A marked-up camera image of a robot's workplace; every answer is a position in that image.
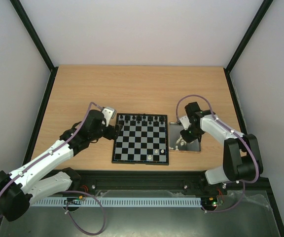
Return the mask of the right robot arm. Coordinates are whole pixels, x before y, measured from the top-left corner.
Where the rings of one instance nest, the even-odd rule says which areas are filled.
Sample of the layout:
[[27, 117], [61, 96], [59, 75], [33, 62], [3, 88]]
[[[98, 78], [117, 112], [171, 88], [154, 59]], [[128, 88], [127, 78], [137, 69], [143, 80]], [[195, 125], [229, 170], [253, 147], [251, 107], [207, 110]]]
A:
[[205, 171], [205, 177], [199, 181], [202, 192], [211, 193], [218, 183], [257, 181], [263, 172], [263, 165], [254, 135], [234, 130], [214, 112], [201, 110], [196, 102], [186, 105], [185, 111], [186, 115], [179, 119], [184, 128], [180, 135], [185, 142], [200, 142], [202, 135], [208, 133], [223, 146], [222, 165]]

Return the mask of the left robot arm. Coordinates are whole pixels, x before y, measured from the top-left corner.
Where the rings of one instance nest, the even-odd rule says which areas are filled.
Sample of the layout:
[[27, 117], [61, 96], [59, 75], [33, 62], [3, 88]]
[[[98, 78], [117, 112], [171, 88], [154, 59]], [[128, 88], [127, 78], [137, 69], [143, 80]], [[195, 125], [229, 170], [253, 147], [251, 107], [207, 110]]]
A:
[[102, 137], [116, 140], [121, 127], [109, 123], [115, 115], [110, 107], [88, 110], [83, 121], [66, 130], [38, 157], [10, 173], [0, 171], [0, 217], [15, 221], [40, 199], [77, 187], [78, 176], [71, 168], [50, 178], [45, 175]]

